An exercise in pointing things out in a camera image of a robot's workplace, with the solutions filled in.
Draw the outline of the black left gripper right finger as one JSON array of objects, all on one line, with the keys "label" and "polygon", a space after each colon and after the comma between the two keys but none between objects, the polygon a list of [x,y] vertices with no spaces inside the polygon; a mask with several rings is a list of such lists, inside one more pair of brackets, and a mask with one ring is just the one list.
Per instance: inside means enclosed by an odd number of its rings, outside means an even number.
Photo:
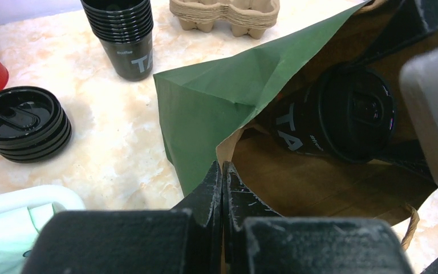
[{"label": "black left gripper right finger", "polygon": [[225,263],[229,273],[411,273],[381,220],[285,217],[225,162],[222,175]]}]

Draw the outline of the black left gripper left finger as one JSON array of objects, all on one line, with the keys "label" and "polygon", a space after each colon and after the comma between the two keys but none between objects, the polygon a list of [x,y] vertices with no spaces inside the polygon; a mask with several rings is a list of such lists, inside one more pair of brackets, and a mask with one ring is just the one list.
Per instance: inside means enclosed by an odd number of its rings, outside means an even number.
[{"label": "black left gripper left finger", "polygon": [[220,273],[221,169],[169,210],[63,211],[45,225],[23,273]]}]

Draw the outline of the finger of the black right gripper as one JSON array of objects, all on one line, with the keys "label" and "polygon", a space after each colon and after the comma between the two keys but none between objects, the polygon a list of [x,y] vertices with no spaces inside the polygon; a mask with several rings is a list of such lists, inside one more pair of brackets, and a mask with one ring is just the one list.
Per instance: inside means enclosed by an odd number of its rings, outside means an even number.
[{"label": "finger of the black right gripper", "polygon": [[402,1],[382,32],[355,60],[366,66],[438,31],[438,0]]},{"label": "finger of the black right gripper", "polygon": [[429,181],[434,181],[418,140],[389,144],[378,153],[378,160],[405,168]]}]

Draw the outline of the black cup lid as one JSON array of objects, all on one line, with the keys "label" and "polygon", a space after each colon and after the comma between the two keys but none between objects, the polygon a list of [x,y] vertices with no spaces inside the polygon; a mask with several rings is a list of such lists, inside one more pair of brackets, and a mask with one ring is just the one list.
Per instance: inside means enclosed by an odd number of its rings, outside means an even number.
[{"label": "black cup lid", "polygon": [[396,126],[396,103],[377,72],[336,65],[317,84],[321,125],[337,158],[365,163],[387,147]]}]

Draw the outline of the green brown paper bag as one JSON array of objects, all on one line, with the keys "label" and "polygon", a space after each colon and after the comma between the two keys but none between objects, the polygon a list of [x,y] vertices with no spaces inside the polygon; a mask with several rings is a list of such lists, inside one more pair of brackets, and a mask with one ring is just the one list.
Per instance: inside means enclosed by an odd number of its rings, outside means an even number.
[{"label": "green brown paper bag", "polygon": [[401,224],[407,249],[422,225],[420,205],[435,185],[378,160],[350,163],[302,155],[271,134],[271,114],[284,96],[313,86],[330,67],[366,67],[388,84],[396,103],[389,144],[417,140],[397,75],[406,48],[366,66],[355,60],[382,32],[402,1],[370,1],[230,58],[155,75],[165,152],[185,195],[211,162],[233,162],[244,183],[288,217],[366,217]]}]

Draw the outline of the black printed coffee cup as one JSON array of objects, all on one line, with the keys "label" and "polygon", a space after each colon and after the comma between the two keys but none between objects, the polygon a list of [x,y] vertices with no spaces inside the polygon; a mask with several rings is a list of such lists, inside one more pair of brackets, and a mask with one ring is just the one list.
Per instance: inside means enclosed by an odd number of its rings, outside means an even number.
[{"label": "black printed coffee cup", "polygon": [[284,96],[273,108],[271,134],[283,148],[302,155],[333,153],[319,111],[319,95],[311,85]]}]

